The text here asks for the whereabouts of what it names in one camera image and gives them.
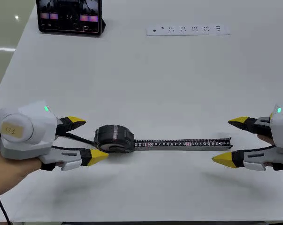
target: label sticker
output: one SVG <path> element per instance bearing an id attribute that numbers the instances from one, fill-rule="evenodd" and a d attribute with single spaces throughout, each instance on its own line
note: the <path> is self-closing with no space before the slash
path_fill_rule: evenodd
<path id="1" fill-rule="evenodd" d="M 23 137 L 23 127 L 14 125 L 8 122 L 3 122 L 1 125 L 1 131 L 2 134 L 10 135 L 16 138 L 22 138 Z"/>

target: tape measure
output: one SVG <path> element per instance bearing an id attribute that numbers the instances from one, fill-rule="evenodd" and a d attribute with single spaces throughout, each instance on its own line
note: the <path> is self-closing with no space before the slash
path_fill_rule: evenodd
<path id="1" fill-rule="evenodd" d="M 231 138 L 135 140 L 129 129 L 119 125 L 105 125 L 95 132 L 94 143 L 104 152 L 129 153 L 148 150 L 225 151 L 232 147 Z"/>

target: gray floor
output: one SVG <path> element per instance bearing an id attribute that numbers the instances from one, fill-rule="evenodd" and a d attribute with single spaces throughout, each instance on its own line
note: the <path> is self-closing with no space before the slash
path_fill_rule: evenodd
<path id="1" fill-rule="evenodd" d="M 34 4 L 35 0 L 0 0 L 0 82 Z"/>

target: finger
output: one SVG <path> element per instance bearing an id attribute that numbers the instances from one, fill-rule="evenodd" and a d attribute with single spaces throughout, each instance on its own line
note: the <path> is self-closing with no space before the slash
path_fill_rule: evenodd
<path id="1" fill-rule="evenodd" d="M 273 139 L 272 138 L 269 138 L 269 137 L 266 137 L 266 136 L 263 136 L 263 135 L 257 135 L 257 137 L 260 139 L 260 140 L 263 140 L 269 144 L 275 144 Z"/>

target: gray plastic part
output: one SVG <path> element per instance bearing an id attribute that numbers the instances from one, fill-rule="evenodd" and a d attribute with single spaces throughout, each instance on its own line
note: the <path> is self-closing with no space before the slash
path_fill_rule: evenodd
<path id="1" fill-rule="evenodd" d="M 0 138 L 0 153 L 4 158 L 23 160 L 28 158 L 36 158 L 40 155 L 46 155 L 50 152 L 51 147 L 42 149 L 30 149 L 30 150 L 14 150 L 4 147 Z"/>
<path id="2" fill-rule="evenodd" d="M 255 124 L 257 125 L 263 125 L 266 127 L 270 127 L 270 123 L 269 123 L 269 117 L 259 117 L 256 121 Z"/>
<path id="3" fill-rule="evenodd" d="M 267 150 L 245 152 L 244 162 L 257 164 L 264 164 L 266 162 L 283 164 L 283 149 L 273 147 Z"/>
<path id="4" fill-rule="evenodd" d="M 47 155 L 40 156 L 39 159 L 44 164 L 62 163 L 58 164 L 58 166 L 61 166 L 61 170 L 63 171 L 78 168 L 82 163 L 81 154 L 78 150 L 72 151 L 51 148 Z"/>

